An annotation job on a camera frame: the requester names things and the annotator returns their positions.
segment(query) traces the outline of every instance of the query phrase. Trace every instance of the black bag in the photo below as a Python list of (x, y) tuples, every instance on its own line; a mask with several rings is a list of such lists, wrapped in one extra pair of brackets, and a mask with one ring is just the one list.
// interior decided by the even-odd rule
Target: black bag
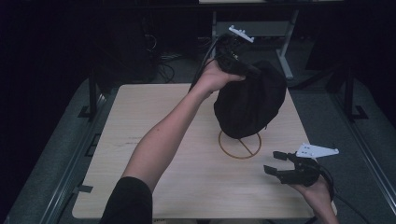
[(253, 66), (261, 70), (258, 77), (247, 76), (243, 81), (227, 83), (214, 104), (220, 128), (234, 139), (258, 133), (285, 101), (285, 76), (267, 61)]

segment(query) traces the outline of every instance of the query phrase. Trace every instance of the light wood surface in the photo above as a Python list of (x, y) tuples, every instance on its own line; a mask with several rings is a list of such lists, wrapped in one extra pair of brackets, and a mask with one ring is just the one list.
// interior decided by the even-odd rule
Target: light wood surface
[[(99, 218), (136, 144), (187, 93), (190, 84), (125, 85), (118, 92), (92, 158), (74, 217)], [(311, 217), (302, 196), (267, 175), (263, 165), (293, 169), (290, 161), (275, 160), (273, 151), (295, 152), (308, 143), (303, 125), (287, 92), (279, 114), (262, 130), (262, 149), (253, 158), (238, 160), (219, 147), (220, 127), (214, 115), (213, 93), (200, 107), (178, 153), (153, 193), (154, 218), (288, 218)], [(237, 153), (246, 150), (223, 135), (222, 144)], [(243, 139), (259, 144), (257, 135)]]

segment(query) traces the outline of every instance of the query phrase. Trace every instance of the metal frame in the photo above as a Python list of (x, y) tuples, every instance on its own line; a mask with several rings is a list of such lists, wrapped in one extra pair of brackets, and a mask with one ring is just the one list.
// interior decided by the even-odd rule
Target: metal frame
[[(288, 50), (288, 46), (291, 40), (291, 36), (293, 34), (294, 26), (297, 21), (297, 17), (299, 14), (299, 9), (295, 9), (291, 15), (289, 21), (217, 21), (217, 12), (213, 11), (213, 20), (212, 20), (212, 39), (215, 40), (218, 33), (224, 33), (226, 27), (229, 27), (230, 24), (239, 24), (239, 26), (244, 26), (245, 30), (248, 28), (253, 32), (247, 32), (249, 35), (257, 36), (285, 36), (285, 41), (282, 45), (281, 49), (276, 50), (276, 56), (279, 59), (280, 65), (282, 67), (283, 73), (287, 79), (293, 79), (293, 73), (290, 70), (288, 61), (286, 59), (286, 52)], [(212, 51), (212, 58), (216, 55), (216, 50)]]
[(73, 155), (67, 164), (64, 173), (59, 181), (57, 187), (52, 192), (51, 199), (46, 208), (46, 211), (42, 215), (40, 219), (40, 224), (50, 224), (56, 223), (58, 216), (61, 214), (62, 205), (64, 203), (64, 199), (69, 191), (72, 191), (74, 186), (71, 186), (71, 180), (74, 176), (74, 173), (78, 167), (79, 158), (81, 158), (87, 147), (91, 144), (90, 139), (95, 135), (94, 129), (96, 127), (97, 120), (100, 118), (100, 114), (102, 113), (103, 107), (106, 103), (106, 98), (104, 95), (100, 95), (97, 102), (97, 114), (98, 116), (93, 116), (92, 120), (89, 120), (86, 124), (85, 130), (81, 134), (81, 138), (79, 139), (78, 146), (76, 150), (73, 152)]

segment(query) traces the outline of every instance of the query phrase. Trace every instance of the cable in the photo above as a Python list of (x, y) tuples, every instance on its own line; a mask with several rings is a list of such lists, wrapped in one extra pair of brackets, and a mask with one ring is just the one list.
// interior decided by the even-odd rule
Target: cable
[(154, 41), (153, 46), (148, 49), (148, 51), (152, 52), (157, 47), (157, 38), (154, 35), (145, 35), (145, 37), (151, 37)]
[(311, 223), (316, 222), (317, 220), (318, 220), (317, 217), (311, 217), (305, 222), (305, 224), (311, 224)]
[(198, 52), (204, 53), (204, 52), (207, 51), (208, 47), (210, 47), (210, 44), (212, 43), (212, 38), (210, 38), (210, 37), (201, 37), (201, 38), (198, 38), (198, 42), (202, 42), (202, 44), (200, 43), (198, 45)]
[(345, 200), (343, 197), (341, 197), (339, 194), (335, 193), (334, 196), (339, 199), (341, 202), (346, 204), (350, 209), (352, 209), (361, 219), (364, 220), (365, 223), (371, 224), (371, 222), (360, 212), (358, 209), (356, 209), (350, 202)]
[(192, 80), (189, 91), (192, 90), (192, 87), (195, 86), (196, 82), (198, 81), (199, 77), (201, 76), (202, 72), (204, 71), (204, 68), (208, 65), (208, 63), (206, 63), (206, 61), (209, 59), (210, 54), (212, 53), (215, 46), (218, 44), (219, 40), (221, 40), (224, 36), (230, 36), (230, 35), (228, 35), (228, 34), (220, 35), (218, 38), (216, 38), (216, 40), (210, 46), (209, 50), (207, 51), (205, 57), (202, 60), (201, 66), (198, 68), (198, 70), (195, 73), (195, 76), (194, 76), (194, 79)]
[(332, 178), (332, 174), (326, 167), (320, 165), (319, 166), (320, 174), (323, 176), (323, 178), (327, 181), (329, 184), (329, 193), (330, 193), (330, 199), (332, 200), (334, 198), (335, 194), (335, 186), (334, 186), (334, 179)]
[(163, 61), (163, 63), (165, 63), (165, 61), (172, 61), (174, 59), (181, 58), (181, 57), (183, 57), (182, 54), (163, 55), (163, 56), (161, 56), (161, 60)]
[(265, 221), (267, 221), (268, 223), (270, 223), (270, 224), (276, 224), (273, 220), (271, 220), (271, 219), (265, 219)]
[[(172, 74), (170, 75), (170, 77), (167, 75), (165, 67), (167, 67), (171, 70)], [(170, 66), (166, 63), (159, 63), (159, 68), (160, 69), (159, 69), (158, 73), (163, 78), (163, 81), (165, 83), (174, 82), (173, 79), (175, 77), (175, 69), (172, 66)]]

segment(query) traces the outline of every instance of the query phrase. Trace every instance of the gray surface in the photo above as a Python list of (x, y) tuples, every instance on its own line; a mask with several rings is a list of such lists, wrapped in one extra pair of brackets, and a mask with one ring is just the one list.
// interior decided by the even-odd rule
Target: gray surface
[[(274, 43), (264, 42), (262, 45), (247, 53), (244, 57), (248, 61), (266, 59), (279, 69), (275, 55)], [(287, 58), (295, 76), (289, 80), (290, 85), (299, 83), (311, 77), (316, 72), (305, 71), (304, 65), (309, 55), (312, 43), (293, 42), (290, 45)], [(191, 82), (192, 76), (199, 62), (190, 59), (180, 59), (169, 63), (176, 71), (175, 82)], [(152, 83), (162, 83), (157, 76)], [(337, 109), (339, 106), (323, 89), (326, 78), (306, 88), (304, 91), (290, 91), (299, 116), (311, 144), (323, 147), (337, 147), (340, 154), (334, 157), (319, 159), (327, 167), (335, 180), (335, 186), (340, 195), (354, 204), (358, 210), (366, 215), (373, 223), (396, 223), (396, 216), (377, 186), (372, 173), (367, 167), (361, 151), (348, 129), (348, 122)], [(79, 119), (79, 110), (88, 104), (87, 82), (81, 84), (53, 136), (49, 140), (39, 162), (27, 181), (19, 199), (10, 212), (10, 223), (39, 223), (47, 207), (50, 197), (62, 176), (70, 156), (79, 142), (81, 132), (88, 125), (87, 119)], [(106, 104), (101, 108), (99, 118), (96, 119), (93, 133), (100, 133), (106, 123), (109, 110), (116, 96), (114, 90), (106, 97)], [(370, 93), (357, 82), (355, 88), (355, 102), (365, 109), (370, 119), (357, 120), (365, 140), (370, 145), (375, 158), (380, 162), (389, 179), (395, 183), (395, 129), (389, 124), (384, 115), (375, 105)], [(77, 198), (73, 194), (74, 186), (82, 181), (88, 169), (90, 157), (78, 160), (78, 167), (73, 173), (69, 188), (62, 203), (64, 211), (60, 223), (97, 223), (98, 220), (75, 219), (71, 215), (73, 204)], [(338, 216), (341, 223), (362, 223), (361, 219), (346, 205), (335, 199)], [(276, 223), (304, 223), (303, 220), (275, 220)]]

